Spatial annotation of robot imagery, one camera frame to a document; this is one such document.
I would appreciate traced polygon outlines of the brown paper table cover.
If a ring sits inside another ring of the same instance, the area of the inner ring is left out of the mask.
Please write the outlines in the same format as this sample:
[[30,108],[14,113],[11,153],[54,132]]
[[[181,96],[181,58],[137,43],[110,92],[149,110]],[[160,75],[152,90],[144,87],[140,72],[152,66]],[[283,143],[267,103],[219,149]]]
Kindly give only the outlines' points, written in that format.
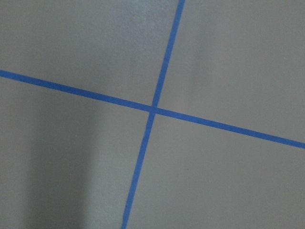
[[302,0],[3,0],[3,229],[302,229]]

